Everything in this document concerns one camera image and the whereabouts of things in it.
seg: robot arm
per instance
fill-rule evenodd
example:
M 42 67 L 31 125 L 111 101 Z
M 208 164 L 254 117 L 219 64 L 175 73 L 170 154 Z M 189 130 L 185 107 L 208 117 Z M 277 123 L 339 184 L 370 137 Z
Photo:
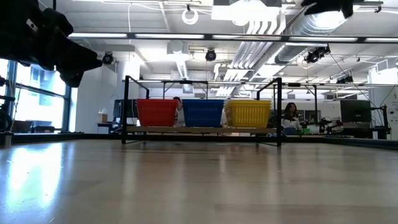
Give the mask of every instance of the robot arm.
M 80 85 L 85 71 L 102 66 L 94 51 L 67 38 L 73 27 L 63 14 L 49 8 L 41 11 L 37 0 L 3 1 L 0 58 L 56 68 L 70 87 Z

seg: computer monitor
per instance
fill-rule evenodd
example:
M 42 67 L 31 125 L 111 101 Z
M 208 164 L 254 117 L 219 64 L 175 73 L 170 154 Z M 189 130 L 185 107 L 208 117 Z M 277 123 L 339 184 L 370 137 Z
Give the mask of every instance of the computer monitor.
M 366 100 L 341 100 L 341 122 L 371 122 L 371 104 Z
M 123 101 L 115 100 L 113 105 L 113 116 L 115 118 L 121 118 L 123 114 Z M 127 117 L 138 118 L 137 100 L 128 100 Z

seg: person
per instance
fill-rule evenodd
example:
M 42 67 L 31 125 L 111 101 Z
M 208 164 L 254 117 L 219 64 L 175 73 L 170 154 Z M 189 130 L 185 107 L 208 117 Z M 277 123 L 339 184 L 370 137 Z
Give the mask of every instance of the person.
M 290 102 L 286 105 L 282 117 L 282 127 L 284 127 L 285 134 L 294 133 L 295 131 L 301 129 L 295 103 Z
M 185 119 L 184 119 L 184 111 L 182 108 L 182 101 L 178 96 L 175 96 L 173 100 L 177 100 L 177 109 L 175 110 L 175 117 L 176 117 L 176 127 L 184 127 L 185 126 Z

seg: plastic basket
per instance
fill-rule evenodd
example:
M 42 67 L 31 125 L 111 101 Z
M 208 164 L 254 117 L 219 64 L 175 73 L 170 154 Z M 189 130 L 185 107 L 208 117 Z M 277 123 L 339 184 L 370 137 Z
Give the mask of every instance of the plastic basket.
M 183 100 L 187 127 L 221 127 L 224 100 Z
M 231 100 L 225 106 L 228 126 L 235 128 L 266 128 L 270 101 Z
M 137 100 L 141 126 L 173 126 L 177 100 Z

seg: floor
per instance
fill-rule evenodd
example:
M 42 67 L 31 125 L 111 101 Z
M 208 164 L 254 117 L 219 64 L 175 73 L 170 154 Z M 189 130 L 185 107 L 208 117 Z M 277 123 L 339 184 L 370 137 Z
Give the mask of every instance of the floor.
M 0 223 L 397 223 L 398 152 L 70 141 L 0 149 Z

